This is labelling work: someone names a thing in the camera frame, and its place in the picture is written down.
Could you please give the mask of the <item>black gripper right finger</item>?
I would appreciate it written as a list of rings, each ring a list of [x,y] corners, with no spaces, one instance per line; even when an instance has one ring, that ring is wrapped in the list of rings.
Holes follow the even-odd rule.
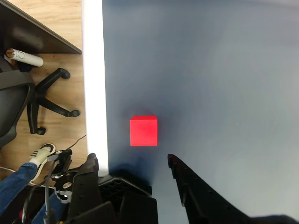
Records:
[[[251,218],[218,194],[173,154],[168,166],[176,180],[182,205],[191,224],[249,224]]]

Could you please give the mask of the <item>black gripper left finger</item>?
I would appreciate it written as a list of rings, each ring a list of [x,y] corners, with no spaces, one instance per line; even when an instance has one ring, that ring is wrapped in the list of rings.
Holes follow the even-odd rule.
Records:
[[[68,224],[96,224],[102,198],[98,187],[98,159],[94,153],[88,155],[73,178]]]

